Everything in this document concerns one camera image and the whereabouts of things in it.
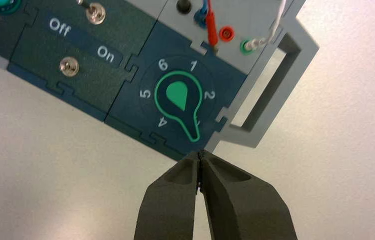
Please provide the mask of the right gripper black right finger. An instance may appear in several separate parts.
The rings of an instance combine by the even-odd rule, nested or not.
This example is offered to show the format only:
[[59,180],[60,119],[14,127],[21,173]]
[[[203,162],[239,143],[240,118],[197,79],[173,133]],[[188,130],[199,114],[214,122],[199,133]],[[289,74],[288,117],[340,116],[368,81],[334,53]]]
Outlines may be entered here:
[[213,240],[296,240],[290,210],[268,182],[202,150],[200,191]]

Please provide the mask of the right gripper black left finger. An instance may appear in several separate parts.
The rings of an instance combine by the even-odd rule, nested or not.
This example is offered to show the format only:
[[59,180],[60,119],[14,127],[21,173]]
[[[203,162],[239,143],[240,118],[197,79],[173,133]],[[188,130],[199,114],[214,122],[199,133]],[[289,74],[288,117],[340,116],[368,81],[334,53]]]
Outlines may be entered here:
[[193,238],[200,160],[191,152],[151,183],[141,202],[134,239]]

